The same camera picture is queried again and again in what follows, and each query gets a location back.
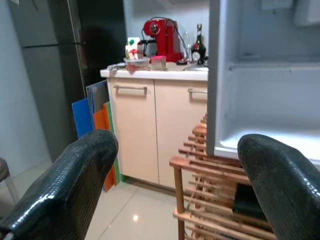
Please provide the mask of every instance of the kitchen cabinet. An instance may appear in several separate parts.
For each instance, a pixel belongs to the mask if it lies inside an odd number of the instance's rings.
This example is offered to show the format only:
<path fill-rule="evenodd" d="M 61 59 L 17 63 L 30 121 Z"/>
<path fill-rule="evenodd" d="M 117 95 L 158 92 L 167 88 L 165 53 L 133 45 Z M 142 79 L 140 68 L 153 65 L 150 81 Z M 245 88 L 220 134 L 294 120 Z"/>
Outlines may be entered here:
<path fill-rule="evenodd" d="M 109 78 L 109 92 L 121 173 L 158 184 L 154 80 Z"/>
<path fill-rule="evenodd" d="M 169 160 L 188 139 L 192 128 L 207 112 L 206 81 L 155 80 L 155 108 L 159 184 L 174 188 L 174 171 Z M 183 174 L 183 185 L 192 179 Z"/>

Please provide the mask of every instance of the wooden rack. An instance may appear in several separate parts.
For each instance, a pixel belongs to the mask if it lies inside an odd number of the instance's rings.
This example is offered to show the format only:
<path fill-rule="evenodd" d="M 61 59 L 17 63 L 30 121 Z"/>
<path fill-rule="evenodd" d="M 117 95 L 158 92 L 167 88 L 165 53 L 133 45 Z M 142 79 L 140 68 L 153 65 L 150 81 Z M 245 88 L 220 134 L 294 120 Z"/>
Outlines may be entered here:
<path fill-rule="evenodd" d="M 235 159 L 206 154 L 207 116 L 192 130 L 184 148 L 174 156 L 179 240 L 276 240 L 267 221 L 233 212 L 237 184 L 251 185 Z M 183 191 L 182 169 L 193 172 Z"/>

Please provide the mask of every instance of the open refrigerator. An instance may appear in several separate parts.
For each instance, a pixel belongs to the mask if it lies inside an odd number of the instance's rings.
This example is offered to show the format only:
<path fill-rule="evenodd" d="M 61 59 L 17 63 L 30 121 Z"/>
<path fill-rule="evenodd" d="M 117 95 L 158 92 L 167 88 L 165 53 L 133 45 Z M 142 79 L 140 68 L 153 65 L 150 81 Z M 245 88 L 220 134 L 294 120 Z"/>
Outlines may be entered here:
<path fill-rule="evenodd" d="M 208 154 L 255 133 L 320 165 L 319 0 L 213 0 L 209 55 Z"/>

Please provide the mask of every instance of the coffee machine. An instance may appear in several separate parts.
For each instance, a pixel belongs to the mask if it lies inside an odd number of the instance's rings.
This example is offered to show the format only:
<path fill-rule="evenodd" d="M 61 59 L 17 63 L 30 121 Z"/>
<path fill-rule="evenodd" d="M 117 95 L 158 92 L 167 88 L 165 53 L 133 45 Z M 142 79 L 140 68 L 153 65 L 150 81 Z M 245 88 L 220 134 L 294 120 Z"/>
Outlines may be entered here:
<path fill-rule="evenodd" d="M 143 31 L 155 38 L 157 56 L 166 56 L 167 62 L 175 63 L 184 58 L 184 54 L 180 51 L 176 21 L 169 18 L 152 18 L 145 22 Z"/>

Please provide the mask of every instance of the refrigerator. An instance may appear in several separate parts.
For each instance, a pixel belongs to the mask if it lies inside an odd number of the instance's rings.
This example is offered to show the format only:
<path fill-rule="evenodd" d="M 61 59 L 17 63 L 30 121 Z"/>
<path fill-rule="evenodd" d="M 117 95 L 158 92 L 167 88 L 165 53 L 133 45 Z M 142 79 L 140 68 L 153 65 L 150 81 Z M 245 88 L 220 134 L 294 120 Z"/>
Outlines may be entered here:
<path fill-rule="evenodd" d="M 54 161 L 77 140 L 72 103 L 102 80 L 100 69 L 124 57 L 123 2 L 20 0 L 10 9 Z"/>
<path fill-rule="evenodd" d="M 208 154 L 263 134 L 320 165 L 320 1 L 210 2 Z"/>

